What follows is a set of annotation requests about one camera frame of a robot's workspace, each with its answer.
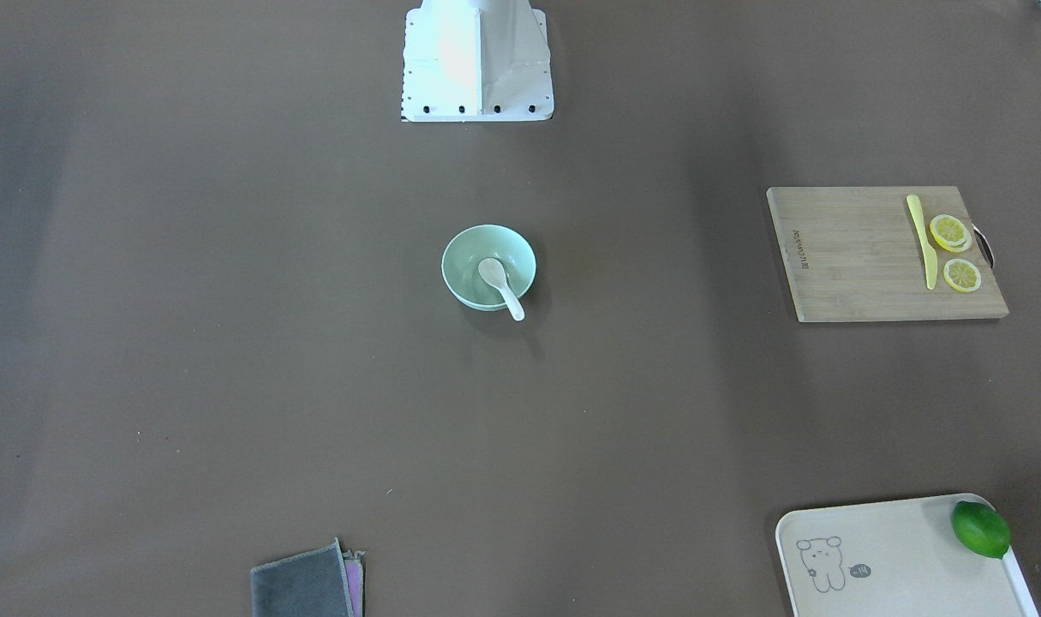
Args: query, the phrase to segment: towel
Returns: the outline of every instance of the towel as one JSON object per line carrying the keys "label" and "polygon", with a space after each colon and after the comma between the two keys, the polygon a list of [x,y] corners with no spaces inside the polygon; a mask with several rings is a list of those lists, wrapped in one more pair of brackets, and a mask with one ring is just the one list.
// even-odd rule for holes
{"label": "towel", "polygon": [[362,617],[363,551],[329,546],[250,570],[254,617]]}

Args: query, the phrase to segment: bear illustration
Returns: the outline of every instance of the bear illustration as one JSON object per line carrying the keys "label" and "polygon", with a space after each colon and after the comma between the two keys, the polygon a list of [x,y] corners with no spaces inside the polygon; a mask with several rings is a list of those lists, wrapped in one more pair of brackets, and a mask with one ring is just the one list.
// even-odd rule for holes
{"label": "bear illustration", "polygon": [[844,589],[844,569],[840,567],[844,556],[840,554],[840,539],[837,536],[798,540],[795,546],[802,551],[802,564],[810,571],[813,586],[817,587],[818,592],[824,594],[829,590]]}

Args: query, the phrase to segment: bowl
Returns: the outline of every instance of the bowl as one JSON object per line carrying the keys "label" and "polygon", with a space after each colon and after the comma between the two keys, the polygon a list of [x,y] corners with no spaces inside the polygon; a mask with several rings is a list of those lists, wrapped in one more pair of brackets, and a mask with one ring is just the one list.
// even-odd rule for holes
{"label": "bowl", "polygon": [[503,226],[475,226],[448,242],[440,259],[445,284],[453,295],[478,311],[501,311],[505,300],[478,274],[478,262],[496,258],[505,266],[509,289],[524,295],[535,280],[535,253],[524,236]]}

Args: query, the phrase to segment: lemon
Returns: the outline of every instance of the lemon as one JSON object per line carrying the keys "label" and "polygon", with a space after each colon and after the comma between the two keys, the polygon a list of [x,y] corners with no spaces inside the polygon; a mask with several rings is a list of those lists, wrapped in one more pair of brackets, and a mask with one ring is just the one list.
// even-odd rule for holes
{"label": "lemon", "polygon": [[940,214],[932,218],[932,222],[928,223],[928,229],[932,232],[932,238],[935,238],[936,243],[950,253],[962,253],[973,246],[973,236],[966,229],[966,224],[950,214]]}
{"label": "lemon", "polygon": [[1004,559],[1011,547],[1011,531],[993,508],[973,502],[958,502],[950,526],[967,549],[984,557]]}
{"label": "lemon", "polygon": [[942,278],[957,291],[966,293],[981,286],[981,269],[966,259],[948,260],[942,266]]}

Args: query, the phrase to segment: green lime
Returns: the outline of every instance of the green lime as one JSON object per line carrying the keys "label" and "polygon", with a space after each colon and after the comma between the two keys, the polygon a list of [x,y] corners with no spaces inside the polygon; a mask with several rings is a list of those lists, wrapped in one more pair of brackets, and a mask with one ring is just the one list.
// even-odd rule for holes
{"label": "green lime", "polygon": [[958,539],[977,555],[1004,559],[1011,546],[1007,521],[985,504],[958,502],[950,515],[950,524]]}

